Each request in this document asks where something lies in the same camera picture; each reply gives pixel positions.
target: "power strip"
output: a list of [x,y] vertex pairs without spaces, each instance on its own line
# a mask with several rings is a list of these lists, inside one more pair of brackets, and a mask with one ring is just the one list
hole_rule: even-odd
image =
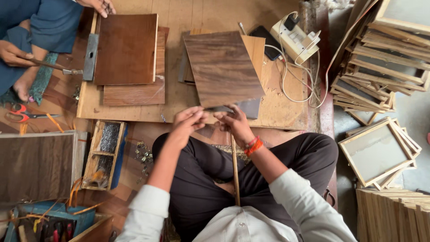
[[288,30],[283,24],[281,28],[281,21],[277,22],[270,30],[270,34],[276,40],[281,39],[281,45],[284,47],[287,54],[293,59],[297,59],[297,63],[301,65],[315,52],[319,50],[316,44],[320,38],[314,32],[306,35],[303,30],[296,25],[293,30]]

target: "white shirt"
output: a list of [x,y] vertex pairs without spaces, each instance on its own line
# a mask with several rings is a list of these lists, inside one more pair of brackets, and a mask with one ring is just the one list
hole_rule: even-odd
[[[292,169],[274,180],[269,188],[275,201],[299,225],[305,242],[356,241],[342,216],[311,188],[308,180]],[[116,241],[158,242],[164,218],[168,217],[169,200],[168,192],[144,185],[130,204],[131,211]],[[193,241],[296,242],[297,236],[290,227],[253,207],[233,206],[215,215]]]

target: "dark wood veneer sheet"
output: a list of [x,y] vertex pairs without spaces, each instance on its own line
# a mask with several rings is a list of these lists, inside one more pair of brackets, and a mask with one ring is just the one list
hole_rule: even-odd
[[200,104],[260,98],[263,88],[238,31],[184,36]]
[[94,84],[155,81],[158,15],[109,15],[99,20]]
[[0,135],[0,202],[69,197],[73,140],[73,135]]

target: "red thread bracelet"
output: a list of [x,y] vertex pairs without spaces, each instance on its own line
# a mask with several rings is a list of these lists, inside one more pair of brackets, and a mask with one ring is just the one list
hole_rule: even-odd
[[257,138],[257,141],[251,147],[249,147],[248,149],[245,149],[244,152],[246,156],[249,157],[254,151],[256,151],[262,146],[263,146],[263,142],[260,140],[260,138]]
[[249,148],[256,140],[258,140],[260,138],[260,136],[258,135],[257,137],[255,137],[253,140],[251,140],[251,142],[247,143],[245,145],[245,148]]

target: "wooden workbench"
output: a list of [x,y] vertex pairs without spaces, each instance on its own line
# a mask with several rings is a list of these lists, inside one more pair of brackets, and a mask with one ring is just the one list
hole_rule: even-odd
[[[103,91],[90,82],[83,82],[78,104],[78,118],[110,119],[122,121],[173,122],[174,115],[199,104],[194,86],[178,82],[179,63],[182,57],[182,35],[191,28],[207,28],[214,31],[239,30],[242,22],[249,32],[258,25],[270,30],[284,15],[298,10],[298,2],[246,1],[246,0],[115,0],[118,14],[159,14],[159,26],[170,28],[166,46],[166,103],[159,105],[103,106]],[[273,127],[289,130],[307,129],[307,102],[289,101],[280,88],[283,64],[264,57],[261,84],[266,93],[260,103],[257,120],[250,121],[254,127]],[[307,80],[301,69],[289,67],[298,78]],[[287,74],[284,88],[296,100],[306,97],[306,88]]]

